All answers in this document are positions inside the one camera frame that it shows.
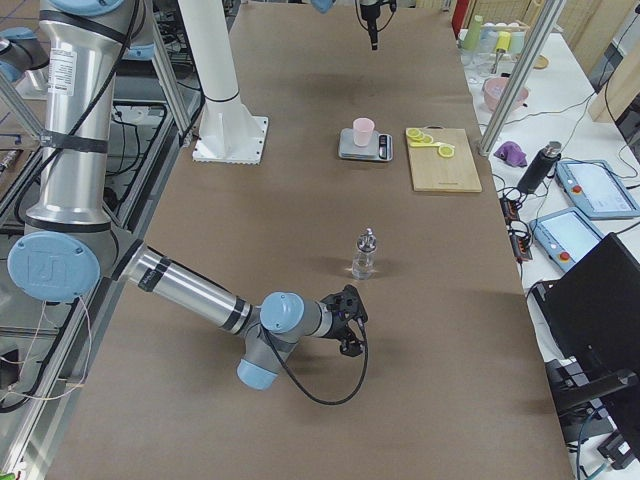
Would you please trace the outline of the black monitor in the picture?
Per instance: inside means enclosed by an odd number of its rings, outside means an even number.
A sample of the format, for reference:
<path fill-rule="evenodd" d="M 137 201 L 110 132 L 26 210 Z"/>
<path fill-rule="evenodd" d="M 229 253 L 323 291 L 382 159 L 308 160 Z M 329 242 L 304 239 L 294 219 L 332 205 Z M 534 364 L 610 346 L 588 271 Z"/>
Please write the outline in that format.
<path fill-rule="evenodd" d="M 553 392 L 564 412 L 599 399 L 639 451 L 639 262 L 608 234 L 543 293 L 542 311 L 561 352 L 577 360 L 584 386 Z"/>

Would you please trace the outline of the green tumbler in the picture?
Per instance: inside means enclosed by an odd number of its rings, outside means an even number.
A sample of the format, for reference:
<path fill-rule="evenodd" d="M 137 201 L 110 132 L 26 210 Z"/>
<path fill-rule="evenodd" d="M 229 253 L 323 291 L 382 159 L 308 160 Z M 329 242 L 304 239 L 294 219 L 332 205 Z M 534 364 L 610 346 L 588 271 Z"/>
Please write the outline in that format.
<path fill-rule="evenodd" d="M 461 41 L 460 46 L 461 49 L 468 52 L 473 52 L 476 50 L 480 35 L 482 32 L 482 28 L 484 25 L 484 18 L 482 15 L 474 15 L 470 20 L 466 35 L 464 39 Z"/>

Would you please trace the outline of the wooden cutting board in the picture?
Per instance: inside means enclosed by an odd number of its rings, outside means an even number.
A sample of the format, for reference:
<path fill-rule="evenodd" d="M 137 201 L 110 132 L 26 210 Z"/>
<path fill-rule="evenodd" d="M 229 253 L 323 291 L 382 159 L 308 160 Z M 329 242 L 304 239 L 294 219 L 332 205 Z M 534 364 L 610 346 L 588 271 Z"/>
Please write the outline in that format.
<path fill-rule="evenodd" d="M 411 148 L 406 135 L 413 190 L 416 192 L 479 193 L 481 182 L 476 170 L 466 132 L 454 128 L 419 128 L 436 142 L 455 147 L 453 158 L 442 158 L 437 148 Z"/>

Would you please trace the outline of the pink bowl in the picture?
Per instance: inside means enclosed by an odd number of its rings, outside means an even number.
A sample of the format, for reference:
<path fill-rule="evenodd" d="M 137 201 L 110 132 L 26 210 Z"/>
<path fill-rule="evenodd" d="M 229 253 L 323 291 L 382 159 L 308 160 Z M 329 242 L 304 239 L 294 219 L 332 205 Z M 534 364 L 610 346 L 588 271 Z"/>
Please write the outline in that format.
<path fill-rule="evenodd" d="M 482 93 L 484 103 L 490 112 L 494 112 L 496 110 L 508 83 L 509 78 L 507 77 L 492 77 L 485 80 L 482 86 Z M 527 87 L 522 87 L 516 96 L 516 100 L 511 107 L 511 110 L 514 111 L 522 107 L 528 99 L 529 93 L 530 90 Z"/>

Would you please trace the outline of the lemon slice middle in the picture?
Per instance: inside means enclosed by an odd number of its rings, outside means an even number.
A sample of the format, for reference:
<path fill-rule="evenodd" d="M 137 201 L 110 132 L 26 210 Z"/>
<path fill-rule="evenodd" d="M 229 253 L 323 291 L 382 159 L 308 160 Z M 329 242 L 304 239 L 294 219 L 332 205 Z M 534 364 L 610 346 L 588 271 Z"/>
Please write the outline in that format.
<path fill-rule="evenodd" d="M 420 132 L 419 134 L 417 134 L 414 138 L 415 141 L 420 142 L 420 143 L 431 143 L 432 142 L 432 138 L 425 134 L 424 132 Z"/>

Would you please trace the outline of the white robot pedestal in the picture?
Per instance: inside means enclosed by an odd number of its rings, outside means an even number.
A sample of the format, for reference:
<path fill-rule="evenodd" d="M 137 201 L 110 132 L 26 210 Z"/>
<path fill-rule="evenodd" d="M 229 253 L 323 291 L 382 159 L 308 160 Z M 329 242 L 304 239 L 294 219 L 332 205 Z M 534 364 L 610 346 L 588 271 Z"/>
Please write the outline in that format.
<path fill-rule="evenodd" d="M 244 105 L 236 77 L 229 33 L 220 1 L 196 1 L 185 14 L 205 106 L 193 158 L 200 162 L 257 165 L 262 158 L 269 119 Z"/>

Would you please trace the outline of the pink plastic cup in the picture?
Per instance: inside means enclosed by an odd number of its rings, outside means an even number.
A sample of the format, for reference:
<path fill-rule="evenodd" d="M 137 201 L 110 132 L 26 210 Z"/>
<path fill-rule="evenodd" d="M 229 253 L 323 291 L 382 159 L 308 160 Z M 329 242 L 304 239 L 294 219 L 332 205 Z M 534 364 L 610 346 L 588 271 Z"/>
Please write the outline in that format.
<path fill-rule="evenodd" d="M 353 142 L 357 147 L 366 147 L 371 142 L 375 122 L 366 117 L 356 118 L 352 122 Z"/>

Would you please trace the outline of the black thermos bottle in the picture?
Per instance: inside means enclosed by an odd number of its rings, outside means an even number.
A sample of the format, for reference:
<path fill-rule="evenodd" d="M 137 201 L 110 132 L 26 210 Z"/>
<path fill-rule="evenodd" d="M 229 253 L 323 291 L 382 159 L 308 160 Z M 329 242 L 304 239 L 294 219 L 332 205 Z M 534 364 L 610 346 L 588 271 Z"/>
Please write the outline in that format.
<path fill-rule="evenodd" d="M 551 168 L 560 160 L 561 150 L 562 144 L 558 141 L 550 141 L 540 149 L 519 180 L 517 190 L 523 194 L 533 194 Z"/>

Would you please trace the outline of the blue teach pendant far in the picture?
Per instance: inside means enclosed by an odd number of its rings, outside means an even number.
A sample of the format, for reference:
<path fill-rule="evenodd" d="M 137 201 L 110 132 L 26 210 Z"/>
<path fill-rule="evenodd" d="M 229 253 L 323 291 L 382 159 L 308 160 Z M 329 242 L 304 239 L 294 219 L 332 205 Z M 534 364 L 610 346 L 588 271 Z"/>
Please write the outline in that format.
<path fill-rule="evenodd" d="M 556 179 L 573 204 L 591 220 L 639 217 L 639 205 L 604 160 L 560 160 Z"/>

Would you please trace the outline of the aluminium frame post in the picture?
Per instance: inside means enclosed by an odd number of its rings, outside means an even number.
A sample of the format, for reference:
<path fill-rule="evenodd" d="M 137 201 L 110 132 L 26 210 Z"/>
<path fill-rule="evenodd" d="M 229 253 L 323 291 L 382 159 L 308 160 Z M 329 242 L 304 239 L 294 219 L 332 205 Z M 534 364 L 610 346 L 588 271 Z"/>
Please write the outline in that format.
<path fill-rule="evenodd" d="M 509 77 L 509 83 L 507 84 L 505 92 L 479 141 L 478 153 L 482 157 L 487 157 L 491 153 L 494 144 L 506 124 L 507 117 L 512 111 L 511 107 L 516 100 L 516 96 L 520 89 L 525 86 L 533 70 L 533 65 L 541 53 L 554 25 L 557 23 L 565 4 L 565 0 L 549 0 L 544 2 L 537 21 L 531 28 L 528 39 L 525 41 L 520 59 Z"/>

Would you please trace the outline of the purple cloth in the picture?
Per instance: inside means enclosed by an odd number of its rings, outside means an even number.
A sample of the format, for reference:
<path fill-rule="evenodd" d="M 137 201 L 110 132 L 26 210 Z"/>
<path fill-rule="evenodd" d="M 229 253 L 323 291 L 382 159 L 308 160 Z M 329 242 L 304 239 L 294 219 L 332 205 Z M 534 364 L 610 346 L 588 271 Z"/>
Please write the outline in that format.
<path fill-rule="evenodd" d="M 494 152 L 494 156 L 511 167 L 526 167 L 526 153 L 513 141 L 506 141 Z"/>

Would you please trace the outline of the black power strip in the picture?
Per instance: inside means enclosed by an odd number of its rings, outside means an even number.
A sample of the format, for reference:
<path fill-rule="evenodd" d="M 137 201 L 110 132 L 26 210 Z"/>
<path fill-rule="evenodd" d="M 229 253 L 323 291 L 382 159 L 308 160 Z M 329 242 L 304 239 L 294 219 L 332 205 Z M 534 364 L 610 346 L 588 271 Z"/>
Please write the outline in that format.
<path fill-rule="evenodd" d="M 505 196 L 499 199 L 499 203 L 516 261 L 518 263 L 531 261 L 533 259 L 530 250 L 532 241 L 531 231 L 528 225 L 520 218 L 519 203 Z"/>

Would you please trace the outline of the clear glass sauce bottle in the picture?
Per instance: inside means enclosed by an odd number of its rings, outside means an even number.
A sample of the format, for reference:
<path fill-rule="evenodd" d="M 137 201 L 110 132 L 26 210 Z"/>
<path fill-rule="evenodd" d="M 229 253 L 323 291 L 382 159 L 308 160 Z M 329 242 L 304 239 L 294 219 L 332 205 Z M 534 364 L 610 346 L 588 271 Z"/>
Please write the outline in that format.
<path fill-rule="evenodd" d="M 367 227 L 356 241 L 352 260 L 352 276 L 357 280 L 366 280 L 374 271 L 377 238 L 372 228 Z"/>

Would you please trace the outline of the lemon slice on right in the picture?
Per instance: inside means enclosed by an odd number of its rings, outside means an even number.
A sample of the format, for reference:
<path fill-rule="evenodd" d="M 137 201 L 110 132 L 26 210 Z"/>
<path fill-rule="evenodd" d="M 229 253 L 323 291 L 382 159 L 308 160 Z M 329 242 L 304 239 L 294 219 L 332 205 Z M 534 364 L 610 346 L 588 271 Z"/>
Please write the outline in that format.
<path fill-rule="evenodd" d="M 440 144 L 437 152 L 442 158 L 453 158 L 455 155 L 455 147 L 450 144 Z"/>

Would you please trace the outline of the yellow plastic knife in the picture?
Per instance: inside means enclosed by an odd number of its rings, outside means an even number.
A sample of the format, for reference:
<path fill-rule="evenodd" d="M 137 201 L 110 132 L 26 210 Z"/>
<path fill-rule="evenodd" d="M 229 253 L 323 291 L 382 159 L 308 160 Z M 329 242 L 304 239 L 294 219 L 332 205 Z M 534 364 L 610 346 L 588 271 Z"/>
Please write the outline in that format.
<path fill-rule="evenodd" d="M 437 148 L 439 150 L 445 150 L 445 151 L 455 151 L 455 147 L 451 144 L 447 144 L 447 143 L 443 143 L 443 142 L 432 142 L 432 143 L 426 143 L 426 142 L 409 142 L 409 146 L 411 148 Z"/>

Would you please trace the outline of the blue teach pendant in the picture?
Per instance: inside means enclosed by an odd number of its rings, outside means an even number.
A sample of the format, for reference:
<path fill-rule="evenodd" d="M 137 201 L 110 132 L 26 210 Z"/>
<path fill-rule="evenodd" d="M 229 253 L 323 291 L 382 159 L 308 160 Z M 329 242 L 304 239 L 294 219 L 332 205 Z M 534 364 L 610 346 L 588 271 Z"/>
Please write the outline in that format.
<path fill-rule="evenodd" d="M 604 160 L 560 160 L 556 179 L 573 204 L 591 220 L 639 217 L 639 205 Z"/>
<path fill-rule="evenodd" d="M 568 272 L 603 238 L 602 232 L 576 207 L 529 222 L 531 233 L 551 260 Z"/>

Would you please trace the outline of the blue teach pendant near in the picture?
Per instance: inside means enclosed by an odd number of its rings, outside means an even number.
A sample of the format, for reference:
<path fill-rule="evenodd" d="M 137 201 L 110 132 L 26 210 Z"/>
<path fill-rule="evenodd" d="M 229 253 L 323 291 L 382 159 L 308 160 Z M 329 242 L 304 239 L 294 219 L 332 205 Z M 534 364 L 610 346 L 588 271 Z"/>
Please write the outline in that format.
<path fill-rule="evenodd" d="M 551 260 L 568 272 L 603 238 L 602 232 L 576 207 L 529 222 L 531 233 Z"/>

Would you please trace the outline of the silver kitchen scale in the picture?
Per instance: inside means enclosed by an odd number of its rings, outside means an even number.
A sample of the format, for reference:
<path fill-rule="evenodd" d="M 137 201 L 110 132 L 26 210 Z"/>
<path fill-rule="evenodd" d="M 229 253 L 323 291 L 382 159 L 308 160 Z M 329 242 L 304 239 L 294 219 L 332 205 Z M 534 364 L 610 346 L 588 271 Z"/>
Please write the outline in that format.
<path fill-rule="evenodd" d="M 353 129 L 344 128 L 340 132 L 338 156 L 347 160 L 390 162 L 393 159 L 393 137 L 375 130 L 367 146 L 357 146 Z"/>

